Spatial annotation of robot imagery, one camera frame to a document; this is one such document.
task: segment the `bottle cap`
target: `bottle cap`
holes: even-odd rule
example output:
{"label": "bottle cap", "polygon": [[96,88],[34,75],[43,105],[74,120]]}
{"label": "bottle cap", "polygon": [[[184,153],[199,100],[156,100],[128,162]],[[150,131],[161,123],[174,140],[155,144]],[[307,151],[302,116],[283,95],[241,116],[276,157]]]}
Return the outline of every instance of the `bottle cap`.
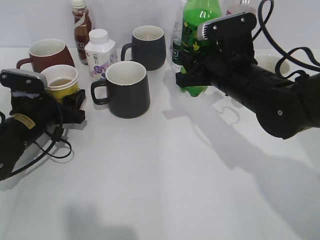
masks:
{"label": "bottle cap", "polygon": [[87,6],[86,0],[71,0],[71,2],[75,9],[83,9]]}
{"label": "bottle cap", "polygon": [[90,42],[92,44],[106,44],[109,41],[108,32],[104,29],[94,29],[89,32]]}

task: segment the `green bottle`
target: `green bottle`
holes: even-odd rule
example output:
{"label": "green bottle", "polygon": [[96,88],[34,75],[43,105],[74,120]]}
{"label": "green bottle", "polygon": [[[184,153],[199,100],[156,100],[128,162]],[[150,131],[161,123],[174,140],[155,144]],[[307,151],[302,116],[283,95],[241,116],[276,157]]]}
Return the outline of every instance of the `green bottle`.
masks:
{"label": "green bottle", "polygon": [[[183,9],[182,50],[191,54],[201,53],[205,57],[217,43],[209,40],[198,41],[198,26],[221,16],[219,0],[189,0]],[[182,68],[181,73],[186,73],[186,70]],[[189,86],[181,88],[181,92],[188,91],[192,97],[197,97],[207,88],[207,86]]]}

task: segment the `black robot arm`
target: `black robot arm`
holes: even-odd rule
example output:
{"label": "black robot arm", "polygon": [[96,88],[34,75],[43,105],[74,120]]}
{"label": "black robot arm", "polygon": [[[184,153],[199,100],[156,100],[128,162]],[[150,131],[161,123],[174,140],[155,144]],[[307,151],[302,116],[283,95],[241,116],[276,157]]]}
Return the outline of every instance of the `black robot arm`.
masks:
{"label": "black robot arm", "polygon": [[[12,110],[5,119],[0,112],[0,181],[12,177],[29,168],[45,155],[62,139],[63,124],[81,124],[85,120],[85,112],[80,110],[86,98],[85,90],[63,98],[63,104],[58,103],[45,92],[47,80],[44,75],[20,69],[3,69],[0,72],[0,84],[11,89]],[[49,126],[57,125],[53,134],[47,132]],[[25,149],[44,133],[47,133],[52,143],[46,150],[26,166],[13,172],[13,169]]]}
{"label": "black robot arm", "polygon": [[[223,30],[226,23],[228,31]],[[198,38],[202,33],[202,40],[217,41],[217,48],[204,59],[182,52],[187,73],[177,73],[177,85],[217,87],[254,112],[263,129],[277,138],[320,128],[320,74],[291,81],[257,66],[251,35],[256,23],[252,13],[241,13],[201,25]]]}

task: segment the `dark gray mug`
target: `dark gray mug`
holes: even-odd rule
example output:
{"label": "dark gray mug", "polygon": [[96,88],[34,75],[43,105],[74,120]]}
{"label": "dark gray mug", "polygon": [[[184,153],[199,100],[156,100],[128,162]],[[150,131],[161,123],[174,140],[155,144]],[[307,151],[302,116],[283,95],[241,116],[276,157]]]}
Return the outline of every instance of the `dark gray mug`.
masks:
{"label": "dark gray mug", "polygon": [[[105,77],[106,80],[91,84],[91,96],[95,104],[108,104],[113,115],[124,119],[139,117],[149,109],[148,77],[142,64],[134,61],[117,62],[108,67]],[[98,87],[106,87],[107,98],[96,98],[95,89]]]}
{"label": "dark gray mug", "polygon": [[121,61],[131,48],[132,60],[142,64],[147,71],[161,68],[166,61],[167,49],[164,31],[158,26],[140,26],[132,33],[132,41],[123,46]]}

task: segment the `cup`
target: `cup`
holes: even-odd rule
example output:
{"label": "cup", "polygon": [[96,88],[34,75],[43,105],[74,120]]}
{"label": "cup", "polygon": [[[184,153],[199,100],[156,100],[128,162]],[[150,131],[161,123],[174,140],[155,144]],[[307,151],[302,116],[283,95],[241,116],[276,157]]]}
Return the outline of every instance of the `cup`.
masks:
{"label": "cup", "polygon": [[16,68],[20,69],[28,63],[32,64],[33,71],[37,73],[54,65],[75,66],[66,44],[59,39],[44,39],[34,43],[29,48],[29,58],[18,61]]}
{"label": "cup", "polygon": [[[135,61],[121,61],[109,66],[105,80],[91,84],[92,100],[108,104],[110,112],[120,118],[133,119],[143,115],[150,106],[146,68]],[[107,98],[97,99],[95,89],[106,87]]]}
{"label": "cup", "polygon": [[[280,56],[274,56],[270,54],[259,54],[256,55],[255,60],[258,62],[258,66],[272,73],[276,73],[276,65],[280,61]],[[281,65],[280,73],[282,76],[286,77],[290,73],[290,65],[288,61],[284,61]]]}
{"label": "cup", "polygon": [[121,61],[131,48],[132,60],[142,64],[147,71],[161,68],[166,61],[167,49],[164,31],[157,26],[140,26],[132,33],[132,41],[123,46]]}
{"label": "cup", "polygon": [[46,77],[45,91],[53,96],[58,103],[63,103],[63,98],[79,91],[78,71],[70,65],[54,65],[41,72]]}

